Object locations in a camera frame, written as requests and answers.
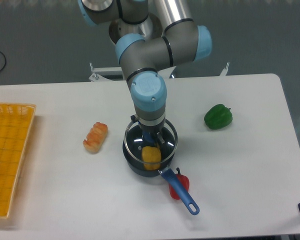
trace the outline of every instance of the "red pepper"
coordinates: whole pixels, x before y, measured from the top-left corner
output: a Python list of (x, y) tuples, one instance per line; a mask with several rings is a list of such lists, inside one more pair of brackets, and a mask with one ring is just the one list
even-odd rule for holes
[[(176, 177), (179, 179), (181, 184), (184, 186), (185, 190), (188, 192), (189, 186), (190, 186), (189, 178), (187, 178), (185, 175), (182, 175), (180, 173), (180, 168), (177, 167), (176, 170), (178, 171), (178, 173), (176, 174)], [(169, 184), (169, 191), (170, 191), (170, 195), (173, 199), (175, 199), (175, 200), (180, 199), (180, 197), (178, 196), (178, 194), (176, 193), (176, 191), (170, 184)]]

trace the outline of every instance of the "blue handle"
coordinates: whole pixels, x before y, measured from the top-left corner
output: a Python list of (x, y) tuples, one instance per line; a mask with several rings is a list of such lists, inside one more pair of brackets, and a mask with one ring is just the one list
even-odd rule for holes
[(165, 171), (160, 171), (160, 174), (161, 177), (163, 177), (173, 187), (176, 194), (178, 194), (178, 196), (180, 197), (186, 208), (189, 210), (189, 212), (192, 215), (197, 215), (200, 212), (199, 206), (187, 192), (185, 187), (181, 184), (174, 171), (172, 171), (171, 168), (169, 168)]

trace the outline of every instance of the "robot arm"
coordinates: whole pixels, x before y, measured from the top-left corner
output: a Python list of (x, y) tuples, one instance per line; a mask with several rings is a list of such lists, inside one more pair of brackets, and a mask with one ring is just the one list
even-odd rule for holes
[[(99, 12), (93, 10), (87, 2), (94, 4), (108, 2), (108, 5), (111, 2), (111, 4)], [(131, 93), (136, 121), (140, 122), (143, 131), (156, 134), (165, 123), (167, 98), (165, 81), (158, 75), (158, 71), (207, 57), (212, 50), (212, 40), (205, 26), (195, 25), (186, 0), (154, 2), (161, 25), (164, 27), (163, 35), (146, 40), (141, 34), (126, 34), (117, 41), (115, 52)], [(82, 3), (86, 9), (88, 8), (87, 13), (91, 19), (98, 23), (111, 18), (129, 16), (130, 21), (141, 24), (142, 18), (143, 21), (146, 19), (145, 9), (148, 11), (146, 0), (82, 0)], [(120, 11), (119, 5), (125, 7)], [(107, 11), (111, 13), (107, 18), (100, 17)], [(138, 22), (137, 18), (132, 17), (134, 14), (138, 15)]]

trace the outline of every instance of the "white table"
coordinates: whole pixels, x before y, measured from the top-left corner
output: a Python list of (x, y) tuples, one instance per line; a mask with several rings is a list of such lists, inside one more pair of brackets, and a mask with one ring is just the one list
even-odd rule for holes
[[(166, 117), (178, 132), (171, 167), (190, 179), (191, 215), (160, 177), (130, 170), (123, 136), (134, 114), (123, 81), (0, 86), (0, 102), (36, 104), (36, 117), (0, 239), (195, 239), (300, 233), (300, 149), (273, 74), (167, 79)], [(231, 108), (210, 131), (205, 113)], [(109, 134), (97, 154), (82, 141)]]

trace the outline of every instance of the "yellow plastic tray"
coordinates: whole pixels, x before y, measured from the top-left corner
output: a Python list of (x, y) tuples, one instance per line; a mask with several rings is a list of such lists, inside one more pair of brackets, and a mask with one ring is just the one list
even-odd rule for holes
[(0, 218), (9, 216), (36, 105), (0, 103)]

